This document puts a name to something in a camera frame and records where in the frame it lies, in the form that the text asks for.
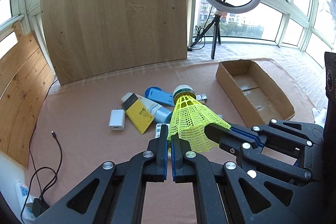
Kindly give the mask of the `yellow plastic shuttlecock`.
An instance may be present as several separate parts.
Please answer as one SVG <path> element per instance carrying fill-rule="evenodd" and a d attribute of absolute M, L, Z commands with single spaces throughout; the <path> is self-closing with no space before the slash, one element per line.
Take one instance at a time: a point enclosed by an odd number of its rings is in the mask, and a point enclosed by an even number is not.
<path fill-rule="evenodd" d="M 205 134 L 205 127 L 211 123 L 230 129 L 231 125 L 197 100 L 189 85 L 179 85 L 173 91 L 174 110 L 171 116 L 167 139 L 177 135 L 189 142 L 191 150 L 208 152 L 216 147 Z"/>

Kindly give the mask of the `open cardboard box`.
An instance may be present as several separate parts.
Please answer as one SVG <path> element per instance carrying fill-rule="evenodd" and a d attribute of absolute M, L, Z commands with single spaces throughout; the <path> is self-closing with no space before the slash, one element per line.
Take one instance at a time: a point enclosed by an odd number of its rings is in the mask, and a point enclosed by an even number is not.
<path fill-rule="evenodd" d="M 219 63 L 216 79 L 247 127 L 271 119 L 288 121 L 295 110 L 278 84 L 252 60 Z"/>

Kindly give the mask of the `pink felt mat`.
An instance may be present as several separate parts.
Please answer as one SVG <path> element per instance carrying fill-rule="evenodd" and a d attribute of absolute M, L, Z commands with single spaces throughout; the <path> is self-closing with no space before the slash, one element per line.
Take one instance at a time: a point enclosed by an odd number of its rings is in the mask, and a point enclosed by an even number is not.
<path fill-rule="evenodd" d="M 323 223 L 323 129 L 252 60 L 48 96 L 33 149 L 59 163 L 36 223 Z"/>

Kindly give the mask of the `white usb charger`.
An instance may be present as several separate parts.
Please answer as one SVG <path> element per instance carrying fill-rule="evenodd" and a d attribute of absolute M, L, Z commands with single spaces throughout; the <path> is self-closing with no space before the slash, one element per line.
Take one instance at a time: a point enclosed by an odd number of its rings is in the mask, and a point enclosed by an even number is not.
<path fill-rule="evenodd" d="M 125 111 L 123 109 L 113 109 L 110 112 L 109 128 L 112 131 L 122 131 L 125 127 Z"/>

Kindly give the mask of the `white patterned tissue pack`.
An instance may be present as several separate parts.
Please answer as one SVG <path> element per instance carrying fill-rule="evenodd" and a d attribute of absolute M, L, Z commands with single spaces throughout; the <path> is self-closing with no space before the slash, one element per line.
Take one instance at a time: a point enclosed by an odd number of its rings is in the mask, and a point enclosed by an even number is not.
<path fill-rule="evenodd" d="M 170 124 L 169 123 L 157 123 L 155 125 L 155 138 L 158 138 L 160 137 L 160 134 L 161 134 L 161 127 L 165 125 L 167 127 L 170 127 Z"/>

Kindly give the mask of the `white blue cream tube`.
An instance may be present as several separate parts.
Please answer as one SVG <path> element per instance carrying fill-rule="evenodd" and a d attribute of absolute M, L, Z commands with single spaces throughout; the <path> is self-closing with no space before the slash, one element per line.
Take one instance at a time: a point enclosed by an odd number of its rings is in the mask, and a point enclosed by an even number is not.
<path fill-rule="evenodd" d="M 155 123 L 170 123 L 172 111 L 146 97 L 135 94 L 154 117 Z"/>

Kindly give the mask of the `yellow black notepad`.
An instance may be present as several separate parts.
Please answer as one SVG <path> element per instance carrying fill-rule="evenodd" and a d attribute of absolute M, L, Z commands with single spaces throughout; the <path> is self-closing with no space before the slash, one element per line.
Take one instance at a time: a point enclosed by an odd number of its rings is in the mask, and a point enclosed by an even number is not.
<path fill-rule="evenodd" d="M 122 97 L 122 109 L 134 124 L 140 134 L 144 134 L 154 117 L 143 102 L 134 93 L 127 93 Z"/>

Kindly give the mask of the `blue plastic case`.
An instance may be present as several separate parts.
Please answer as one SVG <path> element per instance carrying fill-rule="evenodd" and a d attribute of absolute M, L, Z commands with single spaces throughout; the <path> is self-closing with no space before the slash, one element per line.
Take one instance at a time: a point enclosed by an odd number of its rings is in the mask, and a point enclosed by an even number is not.
<path fill-rule="evenodd" d="M 161 105 L 174 106 L 173 95 L 156 86 L 146 89 L 145 97 Z"/>

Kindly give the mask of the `white power strip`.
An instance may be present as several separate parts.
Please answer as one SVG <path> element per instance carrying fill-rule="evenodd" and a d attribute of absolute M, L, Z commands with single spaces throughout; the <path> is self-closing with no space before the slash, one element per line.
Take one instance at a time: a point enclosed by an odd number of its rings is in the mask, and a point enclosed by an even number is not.
<path fill-rule="evenodd" d="M 29 188 L 21 181 L 16 182 L 15 190 L 17 192 L 19 208 L 21 210 L 24 208 L 22 218 L 27 221 L 34 221 L 36 219 L 33 214 L 33 201 L 35 197 L 29 194 Z"/>

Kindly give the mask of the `black tripod stand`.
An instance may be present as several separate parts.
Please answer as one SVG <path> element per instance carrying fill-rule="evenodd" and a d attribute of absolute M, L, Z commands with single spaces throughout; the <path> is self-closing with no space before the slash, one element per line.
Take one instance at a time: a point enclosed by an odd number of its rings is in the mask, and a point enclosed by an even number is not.
<path fill-rule="evenodd" d="M 197 31 L 197 36 L 195 37 L 194 42 L 191 44 L 191 46 L 187 47 L 187 50 L 192 52 L 194 49 L 194 46 L 198 44 L 202 38 L 205 38 L 206 33 L 209 31 L 209 29 L 214 26 L 214 32 L 213 32 L 213 42 L 212 42 L 212 48 L 211 48 L 211 59 L 215 59 L 215 51 L 217 43 L 221 44 L 221 32 L 220 32 L 220 20 L 221 17 L 224 15 L 224 12 L 216 10 L 214 12 L 214 17 L 212 21 L 206 25 L 205 27 L 196 26 L 195 29 Z"/>

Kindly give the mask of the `pine slat headboard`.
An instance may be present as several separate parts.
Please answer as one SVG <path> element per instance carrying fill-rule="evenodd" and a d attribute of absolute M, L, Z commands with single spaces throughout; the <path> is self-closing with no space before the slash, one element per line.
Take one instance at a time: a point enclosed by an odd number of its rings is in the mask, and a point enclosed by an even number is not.
<path fill-rule="evenodd" d="M 17 43 L 1 58 L 1 151 L 28 166 L 29 142 L 55 76 L 33 32 L 13 24 Z"/>

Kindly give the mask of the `large wooden board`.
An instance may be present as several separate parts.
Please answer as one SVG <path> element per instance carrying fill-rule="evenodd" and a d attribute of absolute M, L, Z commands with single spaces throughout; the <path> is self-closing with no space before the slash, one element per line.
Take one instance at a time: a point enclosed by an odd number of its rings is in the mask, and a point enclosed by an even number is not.
<path fill-rule="evenodd" d="M 61 84 L 187 57 L 186 0 L 41 0 Z"/>

